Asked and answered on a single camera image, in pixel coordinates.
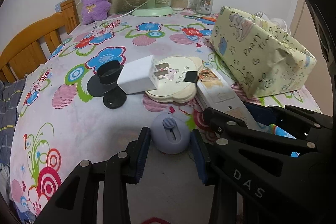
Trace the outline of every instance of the metal screw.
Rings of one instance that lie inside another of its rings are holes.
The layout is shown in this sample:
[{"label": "metal screw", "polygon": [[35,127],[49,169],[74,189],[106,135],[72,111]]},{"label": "metal screw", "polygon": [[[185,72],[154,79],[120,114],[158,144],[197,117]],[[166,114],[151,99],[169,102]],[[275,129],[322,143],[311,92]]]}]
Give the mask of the metal screw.
[{"label": "metal screw", "polygon": [[219,145],[227,145],[229,143],[229,141],[227,139],[220,138],[216,141],[216,143],[219,144]]},{"label": "metal screw", "polygon": [[123,158],[126,158],[126,157],[127,157],[127,152],[122,151],[122,152],[119,152],[119,153],[118,153],[118,158],[123,159]]},{"label": "metal screw", "polygon": [[307,146],[308,146],[309,148],[315,148],[315,144],[312,143],[312,142],[307,142]]},{"label": "metal screw", "polygon": [[90,162],[88,160],[82,160],[79,165],[81,167],[87,167],[89,164]]}]

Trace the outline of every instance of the white power adapter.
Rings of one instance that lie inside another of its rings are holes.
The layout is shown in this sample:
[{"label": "white power adapter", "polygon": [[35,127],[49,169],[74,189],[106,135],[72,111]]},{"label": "white power adapter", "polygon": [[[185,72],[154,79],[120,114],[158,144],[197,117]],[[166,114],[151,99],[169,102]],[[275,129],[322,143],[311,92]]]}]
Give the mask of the white power adapter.
[{"label": "white power adapter", "polygon": [[164,71],[157,70],[156,58],[150,55],[126,63],[118,77],[117,84],[126,94],[156,90],[159,85],[158,76],[162,74]]}]

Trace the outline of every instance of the fan stand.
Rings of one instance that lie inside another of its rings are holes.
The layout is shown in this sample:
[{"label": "fan stand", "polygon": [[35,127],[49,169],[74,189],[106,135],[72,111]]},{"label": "fan stand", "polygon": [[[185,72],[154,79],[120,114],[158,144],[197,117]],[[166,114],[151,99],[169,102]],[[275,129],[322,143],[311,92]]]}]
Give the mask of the fan stand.
[{"label": "fan stand", "polygon": [[137,17],[158,17],[171,15],[173,9],[165,4],[155,4],[155,0],[147,0],[147,4],[136,9],[132,15]]}]

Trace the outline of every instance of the blue gripper pad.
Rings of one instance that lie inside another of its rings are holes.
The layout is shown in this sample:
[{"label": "blue gripper pad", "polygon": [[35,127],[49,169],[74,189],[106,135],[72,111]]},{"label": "blue gripper pad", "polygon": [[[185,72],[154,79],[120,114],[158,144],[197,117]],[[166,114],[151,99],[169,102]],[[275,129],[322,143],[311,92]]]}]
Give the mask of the blue gripper pad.
[{"label": "blue gripper pad", "polygon": [[146,159],[147,159],[150,144],[151,144],[151,133],[150,133],[150,130],[147,130],[144,140],[142,142],[141,148],[140,148],[138,159],[136,161],[135,179],[137,183],[142,178],[143,171],[146,165]]},{"label": "blue gripper pad", "polygon": [[202,180],[203,184],[206,184],[206,182],[208,181],[206,163],[202,154],[201,147],[199,145],[199,142],[202,142],[203,144],[203,139],[198,130],[193,130],[191,132],[190,141],[191,141],[191,149],[194,154],[198,177],[200,180]]}]

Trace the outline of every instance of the fan base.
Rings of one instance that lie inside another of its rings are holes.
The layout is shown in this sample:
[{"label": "fan base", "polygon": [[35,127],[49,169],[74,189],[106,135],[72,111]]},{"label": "fan base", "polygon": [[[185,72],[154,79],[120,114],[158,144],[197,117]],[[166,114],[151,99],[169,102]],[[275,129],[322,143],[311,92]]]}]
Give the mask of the fan base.
[{"label": "fan base", "polygon": [[159,17],[171,15],[172,13],[173,9],[169,6],[155,5],[155,8],[149,9],[144,5],[144,8],[140,7],[139,9],[136,9],[132,15],[136,17]]}]

